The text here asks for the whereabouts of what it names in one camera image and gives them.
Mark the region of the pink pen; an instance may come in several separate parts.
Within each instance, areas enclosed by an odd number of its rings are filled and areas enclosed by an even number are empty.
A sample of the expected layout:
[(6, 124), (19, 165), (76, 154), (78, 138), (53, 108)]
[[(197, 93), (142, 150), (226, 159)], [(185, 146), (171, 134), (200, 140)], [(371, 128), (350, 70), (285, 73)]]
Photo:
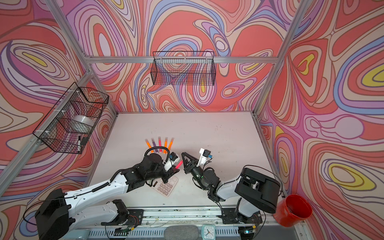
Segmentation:
[(159, 143), (159, 147), (162, 147), (161, 137), (158, 137), (158, 143)]
[(182, 165), (183, 165), (183, 161), (180, 161), (180, 162), (177, 164), (176, 169), (179, 169)]

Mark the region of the orange pen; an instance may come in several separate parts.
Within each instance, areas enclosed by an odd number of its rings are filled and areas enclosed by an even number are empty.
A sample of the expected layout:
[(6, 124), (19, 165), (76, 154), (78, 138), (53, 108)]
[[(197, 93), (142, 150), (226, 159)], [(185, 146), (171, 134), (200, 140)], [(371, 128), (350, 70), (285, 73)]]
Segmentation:
[(168, 137), (165, 137), (164, 147), (168, 149)]
[(148, 139), (145, 139), (145, 141), (146, 141), (146, 144), (147, 144), (148, 148), (151, 149), (152, 146), (151, 146), (149, 140), (148, 140)]
[(173, 142), (174, 142), (174, 138), (171, 138), (171, 141), (170, 141), (169, 146), (168, 146), (169, 151), (171, 151)]

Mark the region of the purple pen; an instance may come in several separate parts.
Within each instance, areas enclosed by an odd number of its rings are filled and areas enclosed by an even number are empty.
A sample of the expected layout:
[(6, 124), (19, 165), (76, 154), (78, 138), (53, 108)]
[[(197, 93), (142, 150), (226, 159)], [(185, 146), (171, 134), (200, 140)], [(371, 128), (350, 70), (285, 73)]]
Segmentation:
[(155, 139), (154, 138), (151, 138), (152, 140), (152, 144), (153, 144), (153, 147), (157, 147), (156, 143), (155, 143)]

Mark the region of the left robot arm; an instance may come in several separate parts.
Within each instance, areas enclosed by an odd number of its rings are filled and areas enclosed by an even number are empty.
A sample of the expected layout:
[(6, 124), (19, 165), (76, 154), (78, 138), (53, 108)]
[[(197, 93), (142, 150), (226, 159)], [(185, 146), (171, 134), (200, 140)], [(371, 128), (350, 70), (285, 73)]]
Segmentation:
[(179, 161), (176, 153), (169, 154), (166, 161), (159, 154), (145, 154), (140, 163), (116, 171), (109, 180), (66, 193), (62, 189), (52, 191), (35, 213), (39, 239), (58, 240), (72, 230), (94, 224), (128, 224), (130, 213), (125, 203), (112, 198), (156, 179), (167, 183), (179, 172), (175, 167)]

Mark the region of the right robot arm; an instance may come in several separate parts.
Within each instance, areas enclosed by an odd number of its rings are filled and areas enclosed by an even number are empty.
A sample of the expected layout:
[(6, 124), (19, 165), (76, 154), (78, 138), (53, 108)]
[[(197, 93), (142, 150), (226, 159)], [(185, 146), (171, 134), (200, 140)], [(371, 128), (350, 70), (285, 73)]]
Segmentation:
[(182, 153), (184, 172), (193, 176), (193, 181), (215, 202), (239, 197), (238, 213), (251, 217), (257, 211), (276, 213), (281, 184), (275, 178), (266, 176), (245, 165), (233, 180), (223, 182), (213, 168), (204, 169), (204, 164), (192, 155)]

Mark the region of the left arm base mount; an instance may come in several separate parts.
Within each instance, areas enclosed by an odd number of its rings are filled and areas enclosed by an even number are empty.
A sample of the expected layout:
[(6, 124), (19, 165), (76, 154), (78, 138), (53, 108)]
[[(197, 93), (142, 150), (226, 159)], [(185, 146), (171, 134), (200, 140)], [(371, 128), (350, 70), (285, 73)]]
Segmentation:
[(101, 222), (102, 226), (128, 226), (134, 227), (142, 224), (144, 210), (143, 209), (128, 209), (122, 200), (113, 200), (108, 202), (112, 207), (117, 209), (117, 215), (110, 221)]

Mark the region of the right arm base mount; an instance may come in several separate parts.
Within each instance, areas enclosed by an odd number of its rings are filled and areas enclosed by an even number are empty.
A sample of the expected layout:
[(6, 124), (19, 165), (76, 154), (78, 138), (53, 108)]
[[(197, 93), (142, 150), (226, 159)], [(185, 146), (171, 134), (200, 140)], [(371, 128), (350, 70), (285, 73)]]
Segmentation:
[(238, 212), (236, 208), (223, 208), (219, 218), (223, 224), (253, 224), (260, 225), (263, 223), (260, 212), (255, 212), (251, 217), (246, 217)]

